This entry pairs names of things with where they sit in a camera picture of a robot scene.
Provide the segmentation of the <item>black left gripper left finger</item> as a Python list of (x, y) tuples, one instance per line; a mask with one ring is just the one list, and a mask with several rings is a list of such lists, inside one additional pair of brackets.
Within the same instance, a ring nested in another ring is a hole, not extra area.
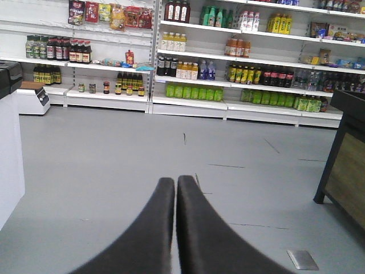
[(174, 212), (174, 180), (160, 178), (133, 223), (72, 273), (170, 273)]

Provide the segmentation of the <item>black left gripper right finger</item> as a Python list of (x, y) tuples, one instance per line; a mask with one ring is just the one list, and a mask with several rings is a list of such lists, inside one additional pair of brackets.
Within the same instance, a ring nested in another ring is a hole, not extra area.
[(176, 233), (182, 273), (289, 273), (231, 229), (190, 175), (178, 178)]

